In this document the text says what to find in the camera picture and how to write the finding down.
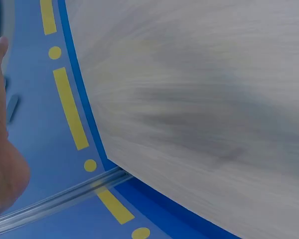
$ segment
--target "dark blue stripe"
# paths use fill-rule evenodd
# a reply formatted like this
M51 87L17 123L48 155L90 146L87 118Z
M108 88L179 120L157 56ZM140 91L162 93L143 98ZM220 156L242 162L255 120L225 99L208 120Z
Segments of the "dark blue stripe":
M105 153L105 149L103 147L100 134L98 131L98 128L96 126L94 116L92 113L91 105L85 90L83 78L81 75L81 70L80 70L80 65L76 56L75 48L74 48L74 43L72 39L72 33L71 33L71 28L68 20L68 13L66 11L66 5L65 5L65 0L58 0L58 5L59 5L59 12L60 12L60 17L61 17L61 24L63 28L63 34L64 34L64 39L65 39L65 44L66 48L68 51L71 67L72 67L72 72L74 75L74 79L76 82L76 86L80 95L80 99L83 105L84 113L86 116L86 119L88 121L92 137L94 139L96 148L98 150L98 153L100 155L101 161L103 163L104 169L109 170L113 167L116 166L115 163L111 162Z
M209 222L206 219L198 216L197 214L191 212L180 204L169 199L165 195L159 193L149 185L143 183L137 178L130 179L128 182L131 186L136 188L146 197L150 198L153 202L158 204L160 207L164 208L166 211L171 213L173 216L177 217L180 221L189 225L191 228L199 231L204 236L211 239L238 239L239 237L231 234L230 232L220 228L219 226ZM144 216L150 219L155 225L161 228L165 233L170 235L172 238L180 238L174 235L173 229L166 226L164 219L160 219L157 211L153 211L151 208L144 208L142 203L138 201L133 195L125 192L124 190L118 191L122 194L125 199L127 199L134 207L136 207Z

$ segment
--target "blue surface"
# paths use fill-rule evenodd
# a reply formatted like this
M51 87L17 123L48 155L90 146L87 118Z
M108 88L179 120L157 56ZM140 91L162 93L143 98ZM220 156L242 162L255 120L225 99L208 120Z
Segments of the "blue surface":
M58 14L53 2L57 32L44 35L40 2L15 1L15 31L5 75L9 78L6 98L20 96L16 115L8 125L9 140L19 149L31 168L25 193L6 212L52 196L104 172L74 81ZM48 50L58 46L62 55L51 60ZM77 150L62 108L52 71L66 67L77 109L90 147ZM94 159L97 170L84 170Z
M170 238L115 190L112 192L131 210L135 219L120 225L106 207L102 206L98 197L93 197L40 221L0 235L0 239L130 239L132 232L141 227L150 229L149 239Z
M53 1L53 7L57 33L45 36L39 1L28 0L25 4L22 0L16 0L15 4L15 36L6 73L10 78L7 98L12 94L19 94L22 98L17 117L8 131L9 139L27 159L32 179L25 194L10 211L103 172L101 161L106 169L114 165L106 157L85 92L65 1ZM58 60L48 57L52 46L59 46L62 50ZM22 63L16 64L20 56ZM53 79L52 71L63 66L66 67L90 143L90 147L80 151L75 147ZM87 173L83 168L84 161L90 158L98 163L95 173ZM0 239L130 239L133 230L139 227L150 229L149 238L234 238L137 179L125 182L111 192L135 216L133 220L120 225L99 198L93 197L53 216L0 235Z

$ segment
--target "blue object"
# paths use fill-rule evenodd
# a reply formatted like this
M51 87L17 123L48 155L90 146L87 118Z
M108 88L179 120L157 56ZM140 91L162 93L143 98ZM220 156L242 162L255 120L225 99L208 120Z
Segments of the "blue object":
M15 111L16 105L18 104L19 101L19 96L18 95L12 95L8 105L6 107L6 119L5 119L5 123L10 123L13 113Z

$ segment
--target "yellow dashed line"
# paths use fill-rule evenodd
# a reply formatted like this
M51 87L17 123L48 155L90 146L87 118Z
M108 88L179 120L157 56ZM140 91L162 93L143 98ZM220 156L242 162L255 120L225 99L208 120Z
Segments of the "yellow dashed line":
M44 34L49 35L56 32L52 0L40 0L41 15Z
M95 191L95 193L121 225L135 218L109 190L106 189L103 192Z
M53 75L75 145L78 150L86 148L89 146L89 142L86 138L79 113L74 102L65 67L54 70Z

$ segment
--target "yellow dot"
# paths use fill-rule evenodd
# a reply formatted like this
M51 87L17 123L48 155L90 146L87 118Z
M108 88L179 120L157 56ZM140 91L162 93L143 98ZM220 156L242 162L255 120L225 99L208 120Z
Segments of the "yellow dot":
M146 239L150 236L150 230L148 228L137 228L132 233L133 239Z
M56 59L60 58L60 56L61 56L61 48L60 47L53 46L53 47L50 48L49 57L52 60L56 60Z
M84 169L88 172L93 172L96 169L96 162L93 159L88 159L84 163Z

